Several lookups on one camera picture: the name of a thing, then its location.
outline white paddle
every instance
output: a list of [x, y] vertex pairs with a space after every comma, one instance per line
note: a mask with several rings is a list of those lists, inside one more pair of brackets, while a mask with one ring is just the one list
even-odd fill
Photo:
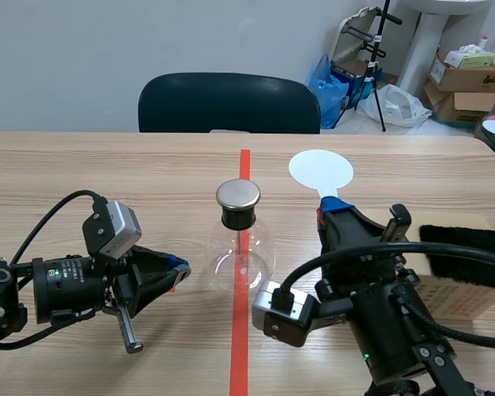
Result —
[[342, 155], [327, 150], [308, 150], [291, 160], [291, 176], [303, 186], [317, 190], [321, 198], [337, 196], [337, 190], [354, 177], [354, 168]]

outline sink pedestal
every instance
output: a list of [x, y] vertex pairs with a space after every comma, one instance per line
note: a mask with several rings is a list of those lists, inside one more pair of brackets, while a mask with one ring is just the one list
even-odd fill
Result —
[[422, 12], [420, 26], [412, 39], [398, 86], [405, 92], [418, 97], [431, 71], [432, 61], [440, 44], [449, 15]]

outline white plastic bag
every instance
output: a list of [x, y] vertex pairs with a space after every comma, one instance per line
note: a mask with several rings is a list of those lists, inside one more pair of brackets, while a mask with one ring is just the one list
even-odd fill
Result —
[[[432, 114], [432, 111], [426, 109], [416, 97], [394, 85], [381, 88], [378, 91], [378, 98], [383, 119], [389, 124], [407, 127], [420, 125]], [[373, 93], [364, 101], [360, 101], [357, 112], [361, 116], [380, 120]]]

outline glass flask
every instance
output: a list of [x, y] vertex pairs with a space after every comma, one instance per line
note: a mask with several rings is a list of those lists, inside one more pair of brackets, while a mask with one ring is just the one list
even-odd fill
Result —
[[216, 191], [222, 218], [210, 231], [205, 256], [217, 289], [249, 291], [273, 275], [273, 237], [255, 215], [260, 197], [257, 184], [245, 179], [227, 181]]

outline black brush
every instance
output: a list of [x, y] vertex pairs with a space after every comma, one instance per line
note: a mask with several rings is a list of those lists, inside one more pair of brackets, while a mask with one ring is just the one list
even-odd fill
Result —
[[[463, 227], [420, 227], [422, 242], [451, 243], [495, 253], [495, 231]], [[495, 267], [462, 258], [427, 255], [434, 276], [454, 281], [495, 287]]]

